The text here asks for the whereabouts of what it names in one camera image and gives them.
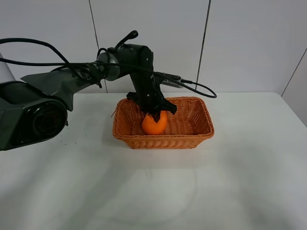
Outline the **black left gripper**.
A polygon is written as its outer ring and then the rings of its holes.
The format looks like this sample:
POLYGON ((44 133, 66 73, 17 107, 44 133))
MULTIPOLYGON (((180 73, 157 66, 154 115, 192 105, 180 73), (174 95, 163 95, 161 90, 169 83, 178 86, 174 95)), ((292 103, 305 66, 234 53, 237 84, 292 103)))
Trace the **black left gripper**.
POLYGON ((162 96, 150 74, 135 71, 130 78, 135 92, 129 92, 127 99, 136 103, 141 110, 147 113, 169 111, 173 115, 177 112, 177 106, 162 96))

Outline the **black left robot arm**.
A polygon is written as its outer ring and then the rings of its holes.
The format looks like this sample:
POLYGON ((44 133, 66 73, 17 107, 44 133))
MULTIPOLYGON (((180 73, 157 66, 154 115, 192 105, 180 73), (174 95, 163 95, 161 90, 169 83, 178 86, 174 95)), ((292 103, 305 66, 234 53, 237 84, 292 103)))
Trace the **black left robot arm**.
POLYGON ((134 91, 127 98, 155 118, 162 110, 175 113, 160 85, 178 86, 180 77, 153 71, 153 53, 141 45, 101 48, 88 64, 67 63, 47 73, 27 75, 0 85, 0 148, 11 150, 49 140, 68 125, 75 93, 102 80, 130 76, 134 91))

